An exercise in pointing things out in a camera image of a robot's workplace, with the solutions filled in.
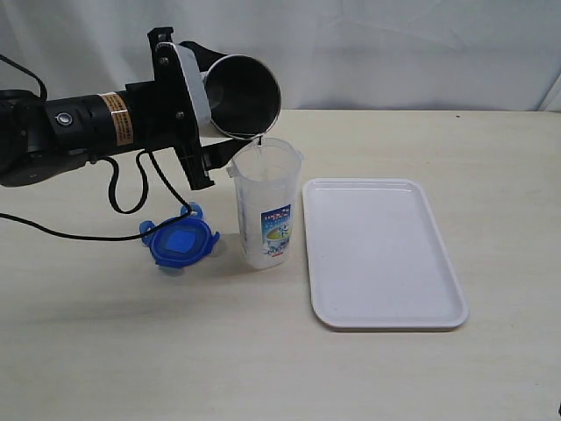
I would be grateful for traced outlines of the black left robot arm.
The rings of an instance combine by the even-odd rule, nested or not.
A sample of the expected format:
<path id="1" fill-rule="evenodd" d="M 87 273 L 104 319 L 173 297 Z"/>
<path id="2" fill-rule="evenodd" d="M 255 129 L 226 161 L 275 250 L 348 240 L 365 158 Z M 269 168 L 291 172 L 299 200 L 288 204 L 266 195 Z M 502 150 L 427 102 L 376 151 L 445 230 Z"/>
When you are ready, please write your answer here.
<path id="1" fill-rule="evenodd" d="M 152 29 L 153 79 L 121 91 L 49 100 L 45 93 L 1 93 L 1 184 L 20 187 L 132 151 L 174 149 L 191 189 L 213 185 L 222 168 L 248 144 L 232 134 L 203 146 L 206 98 L 201 71 L 219 58 L 194 42 L 176 45 L 170 27 Z"/>

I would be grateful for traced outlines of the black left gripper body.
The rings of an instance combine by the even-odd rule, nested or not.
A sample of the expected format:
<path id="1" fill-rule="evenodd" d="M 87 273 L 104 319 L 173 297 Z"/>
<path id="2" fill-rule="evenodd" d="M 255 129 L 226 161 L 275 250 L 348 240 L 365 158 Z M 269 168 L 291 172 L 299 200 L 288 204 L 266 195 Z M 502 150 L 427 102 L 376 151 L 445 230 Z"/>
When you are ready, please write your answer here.
<path id="1" fill-rule="evenodd" d="M 135 142 L 150 151 L 174 149 L 192 190 L 214 185 L 202 160 L 202 145 L 191 98 L 174 50 L 171 27 L 148 34 L 153 79 L 125 85 L 135 124 Z"/>

